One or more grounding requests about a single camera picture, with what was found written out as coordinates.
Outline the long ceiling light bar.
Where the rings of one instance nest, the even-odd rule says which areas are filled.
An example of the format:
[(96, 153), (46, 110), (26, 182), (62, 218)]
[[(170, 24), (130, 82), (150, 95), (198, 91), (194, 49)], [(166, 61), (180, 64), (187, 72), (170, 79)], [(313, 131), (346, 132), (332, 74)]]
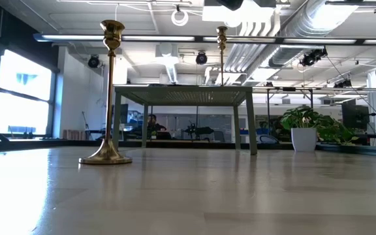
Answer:
[[(102, 35), (50, 35), (34, 34), (38, 42), (96, 42), (102, 41)], [(209, 43), (217, 40), (216, 36), (174, 36), (174, 35), (123, 35), (123, 42), (192, 42)], [(279, 44), (279, 45), (334, 45), (334, 46), (376, 46), (376, 38), (296, 38), (296, 37), (241, 37), (228, 36), (231, 44)]]

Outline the green leafy plant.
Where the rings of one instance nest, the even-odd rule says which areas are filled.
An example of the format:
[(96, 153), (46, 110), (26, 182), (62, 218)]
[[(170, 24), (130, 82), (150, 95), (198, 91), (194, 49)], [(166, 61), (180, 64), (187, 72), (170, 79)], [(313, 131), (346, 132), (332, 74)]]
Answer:
[(317, 140), (322, 143), (353, 145), (353, 142), (358, 140), (352, 129), (346, 128), (338, 120), (322, 115), (308, 106), (287, 110), (281, 118), (281, 124), (289, 131), (292, 128), (315, 128)]

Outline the black computer monitor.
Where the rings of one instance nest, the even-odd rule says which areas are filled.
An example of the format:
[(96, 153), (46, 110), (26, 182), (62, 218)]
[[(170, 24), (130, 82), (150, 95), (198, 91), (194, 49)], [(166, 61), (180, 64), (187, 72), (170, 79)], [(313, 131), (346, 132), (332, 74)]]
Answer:
[(366, 130), (369, 123), (367, 106), (342, 104), (342, 120), (346, 128)]

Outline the white ceiling air unit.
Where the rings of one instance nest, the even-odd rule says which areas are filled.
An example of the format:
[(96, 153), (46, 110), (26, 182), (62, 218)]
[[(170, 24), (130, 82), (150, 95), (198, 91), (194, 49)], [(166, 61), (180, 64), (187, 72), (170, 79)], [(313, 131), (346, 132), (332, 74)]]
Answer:
[(171, 84), (177, 84), (176, 64), (180, 62), (178, 47), (170, 42), (161, 42), (155, 47), (155, 59), (158, 64), (164, 65)]

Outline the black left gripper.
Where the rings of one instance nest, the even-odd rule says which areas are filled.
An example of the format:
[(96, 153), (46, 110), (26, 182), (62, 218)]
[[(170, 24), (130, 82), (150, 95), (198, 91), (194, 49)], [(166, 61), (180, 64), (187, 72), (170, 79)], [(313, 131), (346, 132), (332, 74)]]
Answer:
[(242, 4), (243, 0), (216, 0), (220, 5), (228, 8), (229, 10), (238, 10)]

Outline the silver ventilation duct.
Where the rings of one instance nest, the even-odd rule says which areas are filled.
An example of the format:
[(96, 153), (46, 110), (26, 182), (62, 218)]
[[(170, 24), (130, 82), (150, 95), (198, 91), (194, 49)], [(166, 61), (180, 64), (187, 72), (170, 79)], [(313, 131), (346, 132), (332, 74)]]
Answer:
[[(281, 30), (281, 37), (325, 37), (339, 27), (357, 8), (357, 5), (327, 5), (327, 1), (309, 0), (297, 15)], [(270, 67), (283, 67), (304, 49), (272, 46)]]

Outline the green perforated metal shelf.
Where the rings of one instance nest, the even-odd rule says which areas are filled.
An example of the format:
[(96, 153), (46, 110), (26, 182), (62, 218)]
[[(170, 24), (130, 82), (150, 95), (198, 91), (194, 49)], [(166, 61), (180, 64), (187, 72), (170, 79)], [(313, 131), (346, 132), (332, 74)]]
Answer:
[(116, 112), (121, 98), (125, 97), (144, 107), (142, 147), (147, 144), (148, 112), (154, 106), (229, 106), (233, 108), (235, 124), (235, 148), (241, 148), (238, 107), (246, 102), (249, 127), (249, 149), (251, 155), (257, 154), (257, 134), (253, 104), (253, 88), (245, 86), (149, 86), (117, 85)]

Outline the black metal stand frame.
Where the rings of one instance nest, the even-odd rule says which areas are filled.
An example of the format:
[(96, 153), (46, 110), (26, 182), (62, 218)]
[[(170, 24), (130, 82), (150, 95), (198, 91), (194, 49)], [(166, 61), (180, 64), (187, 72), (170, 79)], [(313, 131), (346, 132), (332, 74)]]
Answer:
[(305, 87), (267, 87), (266, 88), (266, 107), (267, 107), (267, 118), (270, 121), (270, 99), (280, 91), (289, 94), (292, 92), (299, 91), (304, 97), (310, 101), (311, 109), (314, 109), (314, 89)]

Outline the white ceiling pipes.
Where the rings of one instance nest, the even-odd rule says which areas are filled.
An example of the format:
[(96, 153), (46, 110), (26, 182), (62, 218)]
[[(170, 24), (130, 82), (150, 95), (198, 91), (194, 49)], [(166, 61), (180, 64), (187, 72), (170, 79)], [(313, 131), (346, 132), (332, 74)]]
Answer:
[[(239, 36), (268, 36), (273, 37), (281, 27), (281, 20), (278, 14), (269, 20), (261, 22), (243, 22)], [(260, 53), (259, 44), (235, 44), (227, 56), (224, 64), (225, 72), (245, 72), (248, 66)]]

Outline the brown wooden blocks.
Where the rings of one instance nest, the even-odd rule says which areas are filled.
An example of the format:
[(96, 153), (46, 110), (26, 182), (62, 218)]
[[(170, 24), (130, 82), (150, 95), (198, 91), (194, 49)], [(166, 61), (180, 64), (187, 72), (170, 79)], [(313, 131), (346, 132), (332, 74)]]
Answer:
[(87, 140), (87, 134), (85, 131), (64, 129), (62, 138), (66, 140)]

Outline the tall gold brass candlestick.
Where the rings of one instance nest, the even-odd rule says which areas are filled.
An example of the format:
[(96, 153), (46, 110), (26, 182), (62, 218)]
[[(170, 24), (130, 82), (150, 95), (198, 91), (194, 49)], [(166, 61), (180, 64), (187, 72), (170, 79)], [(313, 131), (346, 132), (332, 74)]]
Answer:
[(108, 48), (108, 79), (106, 95), (106, 127), (105, 136), (99, 149), (89, 157), (79, 158), (80, 164), (85, 165), (121, 165), (132, 162), (132, 159), (122, 156), (112, 140), (112, 96), (116, 50), (121, 45), (121, 34), (125, 26), (116, 20), (101, 22), (104, 31), (103, 43)]
[(217, 43), (220, 51), (221, 86), (224, 86), (224, 51), (227, 47), (227, 27), (217, 27)]

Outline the black chair back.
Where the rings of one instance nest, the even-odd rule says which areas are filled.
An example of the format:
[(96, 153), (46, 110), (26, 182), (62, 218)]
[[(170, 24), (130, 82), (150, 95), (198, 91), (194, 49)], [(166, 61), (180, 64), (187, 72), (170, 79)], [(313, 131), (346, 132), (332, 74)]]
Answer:
[(257, 143), (258, 144), (278, 144), (279, 140), (269, 134), (258, 134)]

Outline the person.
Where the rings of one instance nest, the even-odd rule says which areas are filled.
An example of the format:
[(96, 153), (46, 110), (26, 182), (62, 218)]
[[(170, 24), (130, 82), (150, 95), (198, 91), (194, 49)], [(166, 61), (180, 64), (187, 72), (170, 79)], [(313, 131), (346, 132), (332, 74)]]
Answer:
[(166, 127), (157, 123), (157, 117), (154, 114), (148, 116), (148, 131), (166, 131)]

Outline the white ceiling light panel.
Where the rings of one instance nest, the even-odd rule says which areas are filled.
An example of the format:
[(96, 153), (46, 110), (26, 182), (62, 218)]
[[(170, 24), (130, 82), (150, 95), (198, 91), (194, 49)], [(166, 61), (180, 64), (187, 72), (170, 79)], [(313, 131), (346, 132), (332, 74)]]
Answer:
[(265, 22), (272, 16), (275, 8), (246, 5), (238, 10), (229, 10), (223, 6), (205, 6), (202, 20), (206, 22)]

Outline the white plant pot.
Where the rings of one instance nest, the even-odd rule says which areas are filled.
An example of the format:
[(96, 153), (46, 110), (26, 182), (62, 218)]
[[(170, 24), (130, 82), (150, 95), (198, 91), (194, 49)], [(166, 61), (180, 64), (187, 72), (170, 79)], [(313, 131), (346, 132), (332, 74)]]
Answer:
[(316, 128), (292, 128), (291, 139), (295, 151), (315, 151), (317, 145), (317, 130)]

